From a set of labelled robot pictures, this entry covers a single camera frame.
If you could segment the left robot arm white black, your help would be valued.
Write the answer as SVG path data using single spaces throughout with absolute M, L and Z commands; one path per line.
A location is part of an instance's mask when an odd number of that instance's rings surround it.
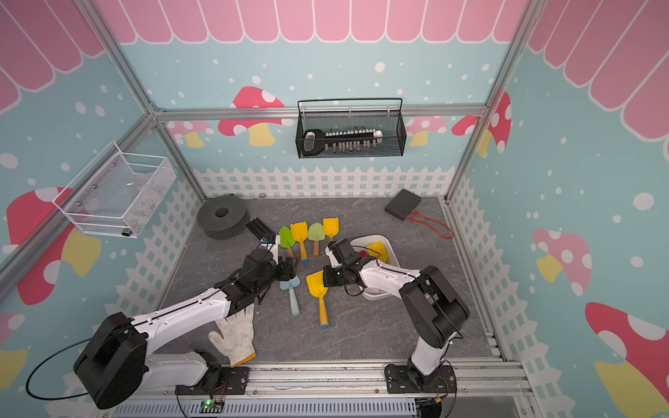
M 130 318 L 108 316 L 74 363 L 73 371 L 98 409 L 120 405 L 137 391 L 170 386 L 214 393 L 227 382 L 224 367 L 206 350 L 160 355 L 158 349 L 213 323 L 211 343 L 231 367 L 255 357 L 254 305 L 271 285 L 295 277 L 296 261 L 257 248 L 241 268 L 202 294 L 159 311 Z

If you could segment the pale blue trowel blue handle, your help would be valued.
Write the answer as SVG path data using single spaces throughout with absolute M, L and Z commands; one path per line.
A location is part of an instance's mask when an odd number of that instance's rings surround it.
M 296 275 L 294 278 L 286 281 L 280 281 L 280 290 L 289 292 L 291 314 L 297 316 L 301 313 L 297 301 L 295 289 L 300 285 L 301 281 Z

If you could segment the pale green trowel wooden handle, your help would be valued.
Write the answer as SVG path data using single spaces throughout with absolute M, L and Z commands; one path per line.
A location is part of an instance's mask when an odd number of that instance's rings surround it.
M 313 242 L 313 258 L 320 257 L 321 246 L 320 243 L 325 240 L 325 233 L 323 224 L 313 223 L 308 228 L 308 239 Z

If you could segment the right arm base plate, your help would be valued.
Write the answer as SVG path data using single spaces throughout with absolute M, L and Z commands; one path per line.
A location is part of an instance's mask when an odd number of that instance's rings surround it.
M 453 367 L 441 365 L 424 376 L 413 365 L 388 364 L 384 369 L 387 390 L 390 394 L 454 394 L 457 391 Z

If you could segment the yellow shovel wooden handle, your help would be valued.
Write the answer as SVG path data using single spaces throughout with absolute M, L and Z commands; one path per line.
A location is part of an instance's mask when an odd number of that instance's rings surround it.
M 323 231 L 328 238 L 328 244 L 333 242 L 340 231 L 340 221 L 338 218 L 326 218 L 322 222 Z

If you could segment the white plastic storage box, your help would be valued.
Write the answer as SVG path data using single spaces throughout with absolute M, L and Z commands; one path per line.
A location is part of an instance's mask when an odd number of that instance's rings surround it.
M 400 266 L 390 241 L 383 235 L 373 234 L 351 240 L 351 245 L 358 251 L 365 251 L 369 256 L 389 264 L 394 268 Z M 390 294 L 378 288 L 366 287 L 362 297 L 367 301 L 381 301 L 391 297 Z

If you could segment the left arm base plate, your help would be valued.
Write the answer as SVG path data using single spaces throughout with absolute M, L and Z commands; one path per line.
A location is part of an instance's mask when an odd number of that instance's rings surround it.
M 193 386 L 178 385 L 176 394 L 207 395 L 244 395 L 249 383 L 249 367 L 211 367 Z

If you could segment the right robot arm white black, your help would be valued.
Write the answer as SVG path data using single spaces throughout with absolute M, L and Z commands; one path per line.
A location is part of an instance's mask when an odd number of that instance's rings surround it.
M 376 288 L 400 299 L 418 334 L 405 368 L 408 383 L 426 392 L 447 380 L 441 372 L 445 355 L 451 342 L 463 337 L 461 327 L 470 310 L 438 268 L 411 270 L 358 258 L 323 268 L 323 285 Z

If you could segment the bright green trowel wooden handle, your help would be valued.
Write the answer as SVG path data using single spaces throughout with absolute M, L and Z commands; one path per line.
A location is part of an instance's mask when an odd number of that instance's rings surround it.
M 280 229 L 279 237 L 280 246 L 286 250 L 287 257 L 294 258 L 293 247 L 296 244 L 296 241 L 293 238 L 291 229 L 287 226 L 283 226 Z

